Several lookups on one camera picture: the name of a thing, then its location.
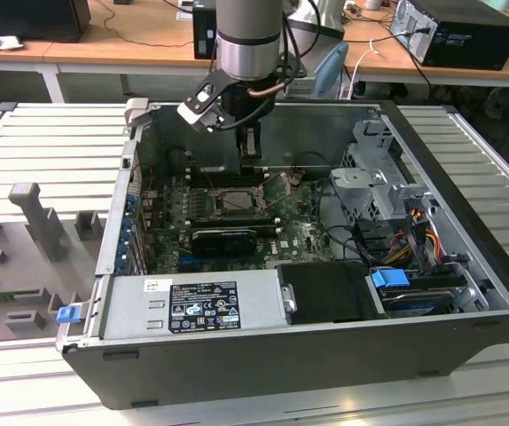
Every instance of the white cable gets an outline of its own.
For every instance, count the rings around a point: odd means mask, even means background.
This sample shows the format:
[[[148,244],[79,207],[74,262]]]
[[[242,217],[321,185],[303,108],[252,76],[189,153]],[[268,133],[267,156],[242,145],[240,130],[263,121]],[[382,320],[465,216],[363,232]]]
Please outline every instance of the white cable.
[[[357,70],[359,69],[359,65],[361,64],[361,61],[364,59],[365,56],[367,56],[369,53],[377,53],[379,54],[379,51],[377,51],[376,49],[372,49],[372,50],[369,50],[369,51],[366,51],[365,53],[363,53],[361,55],[361,58],[359,58],[359,60],[357,61],[357,63],[355,64],[355,69],[353,70],[353,75],[351,76],[351,87],[349,87],[349,94],[347,95],[347,100],[351,100],[351,98],[353,98],[353,89],[355,88],[355,76],[357,74]]]
[[[409,34],[410,34],[409,31],[403,31],[402,33],[394,34],[393,36],[391,36],[389,38],[381,37],[381,38],[372,38],[371,40],[369,40],[369,50],[361,55],[361,58],[359,58],[359,60],[355,64],[355,68],[353,69],[353,75],[351,76],[351,81],[349,82],[349,84],[351,84],[351,87],[349,88],[349,94],[347,95],[347,100],[351,100],[351,98],[353,98],[353,90],[355,88],[354,81],[355,81],[355,77],[357,75],[357,70],[359,69],[359,65],[361,65],[361,61],[369,53],[376,53],[378,55],[380,54],[380,52],[377,49],[374,48],[374,46],[372,45],[372,42],[380,42],[380,41],[389,40],[391,38],[395,38],[395,37],[398,37],[398,36],[407,36]]]

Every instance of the computer case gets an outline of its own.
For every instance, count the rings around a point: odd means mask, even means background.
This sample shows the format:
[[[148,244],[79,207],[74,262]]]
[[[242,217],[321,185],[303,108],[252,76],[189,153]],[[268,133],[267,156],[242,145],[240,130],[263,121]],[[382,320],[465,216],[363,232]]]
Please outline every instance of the computer case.
[[[211,59],[215,55],[215,35],[217,33],[215,0],[195,0],[192,16],[193,57],[195,59]]]
[[[413,33],[397,40],[424,67],[500,70],[509,59],[509,17],[479,0],[400,0],[390,32]]]
[[[90,19],[87,0],[0,0],[0,36],[72,43]]]

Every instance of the barcode sticker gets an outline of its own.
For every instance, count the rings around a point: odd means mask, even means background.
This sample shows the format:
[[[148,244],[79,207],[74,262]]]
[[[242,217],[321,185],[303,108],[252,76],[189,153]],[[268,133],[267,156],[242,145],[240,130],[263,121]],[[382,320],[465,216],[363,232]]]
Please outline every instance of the barcode sticker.
[[[169,291],[170,286],[174,280],[165,279],[165,280],[145,280],[145,290],[144,292],[150,291]]]

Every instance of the motherboard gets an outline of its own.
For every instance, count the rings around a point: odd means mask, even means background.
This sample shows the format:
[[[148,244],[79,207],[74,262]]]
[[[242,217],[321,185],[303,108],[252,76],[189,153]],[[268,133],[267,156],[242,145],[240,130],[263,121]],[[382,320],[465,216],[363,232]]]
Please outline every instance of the motherboard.
[[[318,182],[267,173],[258,185],[173,177],[145,214],[153,273],[271,269],[332,260],[316,219]]]

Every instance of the desk leg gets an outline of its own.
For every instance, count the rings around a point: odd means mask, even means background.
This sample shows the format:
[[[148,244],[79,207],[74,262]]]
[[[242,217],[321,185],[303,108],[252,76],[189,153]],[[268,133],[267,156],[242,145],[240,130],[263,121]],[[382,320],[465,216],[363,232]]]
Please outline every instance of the desk leg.
[[[132,95],[132,91],[130,91],[129,76],[126,74],[120,74],[119,77],[121,78],[122,94],[124,96]]]
[[[45,81],[45,87],[50,94],[51,102],[54,104],[64,104],[66,99],[63,96],[58,80],[58,66],[55,64],[42,64],[39,72]]]

